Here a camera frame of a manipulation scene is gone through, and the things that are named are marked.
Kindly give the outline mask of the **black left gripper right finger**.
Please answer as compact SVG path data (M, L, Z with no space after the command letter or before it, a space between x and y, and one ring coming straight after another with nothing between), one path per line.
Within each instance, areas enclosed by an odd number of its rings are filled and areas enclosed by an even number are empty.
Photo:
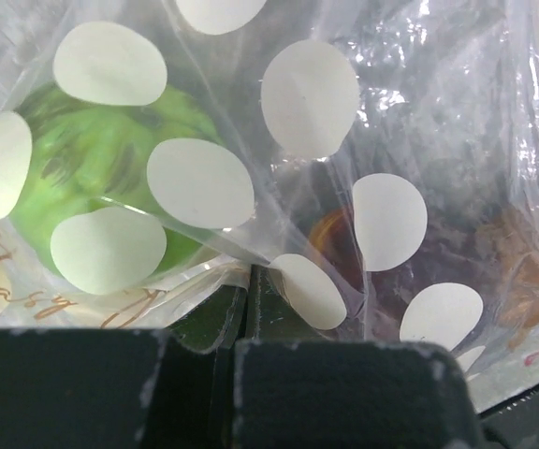
M234 347L238 448L480 448L464 375L428 343L339 342L315 335L252 273Z

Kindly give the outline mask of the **clear polka dot zip bag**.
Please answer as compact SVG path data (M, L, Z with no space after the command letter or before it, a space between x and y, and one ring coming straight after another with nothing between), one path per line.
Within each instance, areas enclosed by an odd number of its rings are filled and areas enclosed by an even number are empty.
M193 262L91 295L39 261L9 216L49 83L212 118L147 165ZM539 1L0 1L0 328L170 326L260 267L321 338L443 346L484 411L539 381L476 235L507 207L539 251Z

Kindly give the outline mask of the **light green fake lime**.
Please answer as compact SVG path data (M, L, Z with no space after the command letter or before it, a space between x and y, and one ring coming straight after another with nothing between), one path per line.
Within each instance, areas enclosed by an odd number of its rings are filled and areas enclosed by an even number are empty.
M200 256L201 243L173 229L147 182L161 142L219 141L193 96L169 86L150 105L119 107L79 100L49 83L17 111L33 148L9 219L46 268L82 292L105 295Z

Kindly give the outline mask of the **brown fake kiwi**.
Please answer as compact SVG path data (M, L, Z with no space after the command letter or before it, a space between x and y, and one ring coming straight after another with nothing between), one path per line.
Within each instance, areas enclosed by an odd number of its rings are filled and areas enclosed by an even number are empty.
M539 325L539 251L535 228L514 207L507 207L476 235L489 243L501 265L505 304L498 318L501 326L529 329Z

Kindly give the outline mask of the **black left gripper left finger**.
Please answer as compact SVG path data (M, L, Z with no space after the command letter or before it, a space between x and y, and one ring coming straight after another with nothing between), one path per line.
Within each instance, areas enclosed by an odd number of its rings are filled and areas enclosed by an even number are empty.
M246 291L163 330L0 329L0 448L225 448Z

